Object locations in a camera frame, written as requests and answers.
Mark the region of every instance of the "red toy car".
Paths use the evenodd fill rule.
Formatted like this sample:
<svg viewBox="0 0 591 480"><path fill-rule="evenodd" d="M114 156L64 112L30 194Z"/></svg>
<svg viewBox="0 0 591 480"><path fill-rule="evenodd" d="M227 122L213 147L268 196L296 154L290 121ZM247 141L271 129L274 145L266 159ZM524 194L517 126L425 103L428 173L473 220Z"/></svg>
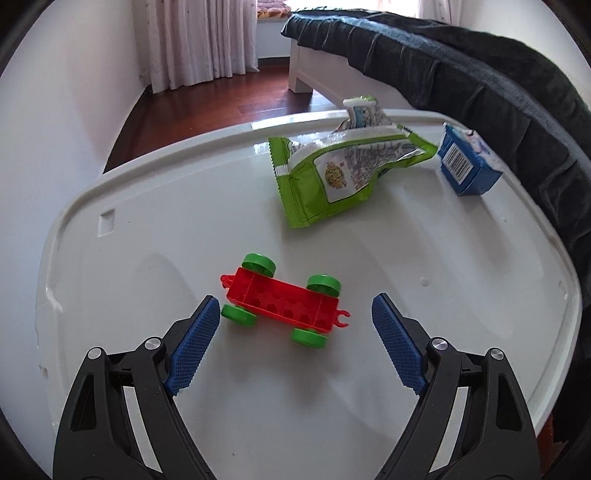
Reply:
<svg viewBox="0 0 591 480"><path fill-rule="evenodd" d="M291 339L302 345L322 348L333 325L346 327L338 310L340 282L328 275L313 275L306 288L273 280L275 264L259 254L248 254L234 275L222 275L222 286L228 288L222 316L240 325L252 326L256 314L294 325Z"/></svg>

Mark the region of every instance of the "green wheel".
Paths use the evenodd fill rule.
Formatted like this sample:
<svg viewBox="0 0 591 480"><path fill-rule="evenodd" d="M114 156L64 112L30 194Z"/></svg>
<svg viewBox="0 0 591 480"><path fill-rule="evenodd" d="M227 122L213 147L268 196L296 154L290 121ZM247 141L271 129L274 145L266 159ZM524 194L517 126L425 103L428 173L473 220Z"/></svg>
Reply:
<svg viewBox="0 0 591 480"><path fill-rule="evenodd" d="M226 303L222 308L222 317L226 317L243 327L252 327L256 322L256 315L247 309Z"/></svg>
<svg viewBox="0 0 591 480"><path fill-rule="evenodd" d="M294 328L291 332L291 339L295 343L312 348L324 348L326 341L329 339L326 335L321 335L312 330L302 330L301 328Z"/></svg>
<svg viewBox="0 0 591 480"><path fill-rule="evenodd" d="M306 288L330 297L338 297L340 293L340 281L328 275L312 275L308 279Z"/></svg>
<svg viewBox="0 0 591 480"><path fill-rule="evenodd" d="M273 278L276 266L270 258L259 254L248 254L242 260L242 268Z"/></svg>

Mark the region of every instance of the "reddish brown floor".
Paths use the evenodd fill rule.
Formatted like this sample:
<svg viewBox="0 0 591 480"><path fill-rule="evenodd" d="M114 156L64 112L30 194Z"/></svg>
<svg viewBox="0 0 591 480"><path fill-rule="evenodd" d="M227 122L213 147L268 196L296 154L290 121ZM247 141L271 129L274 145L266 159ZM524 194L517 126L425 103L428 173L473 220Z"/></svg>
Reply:
<svg viewBox="0 0 591 480"><path fill-rule="evenodd" d="M288 71L288 65L262 67L258 73L142 96L119 134L105 171L218 128L335 108L318 92L291 92Z"/></svg>

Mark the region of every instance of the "green package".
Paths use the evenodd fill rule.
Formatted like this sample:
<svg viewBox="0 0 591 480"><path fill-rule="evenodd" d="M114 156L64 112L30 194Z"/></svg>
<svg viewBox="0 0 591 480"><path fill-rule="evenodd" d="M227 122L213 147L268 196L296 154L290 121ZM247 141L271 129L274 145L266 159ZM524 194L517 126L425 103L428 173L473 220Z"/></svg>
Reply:
<svg viewBox="0 0 591 480"><path fill-rule="evenodd" d="M387 119L375 99L352 100L343 103L350 119L326 138L309 144L269 138L281 201L293 228L367 200L387 170L410 167L437 152L435 145L403 125L372 125Z"/></svg>

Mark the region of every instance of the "red toy car body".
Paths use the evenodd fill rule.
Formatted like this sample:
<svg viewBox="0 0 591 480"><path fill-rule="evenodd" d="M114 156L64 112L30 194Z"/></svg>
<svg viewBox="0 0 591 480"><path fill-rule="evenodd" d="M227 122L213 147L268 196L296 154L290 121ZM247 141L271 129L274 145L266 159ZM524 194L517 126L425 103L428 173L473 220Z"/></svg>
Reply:
<svg viewBox="0 0 591 480"><path fill-rule="evenodd" d="M339 299L296 287L239 267L234 275L222 275L227 298L245 310L289 323L299 329L328 333L333 325L346 327L339 316L349 317L337 308Z"/></svg>

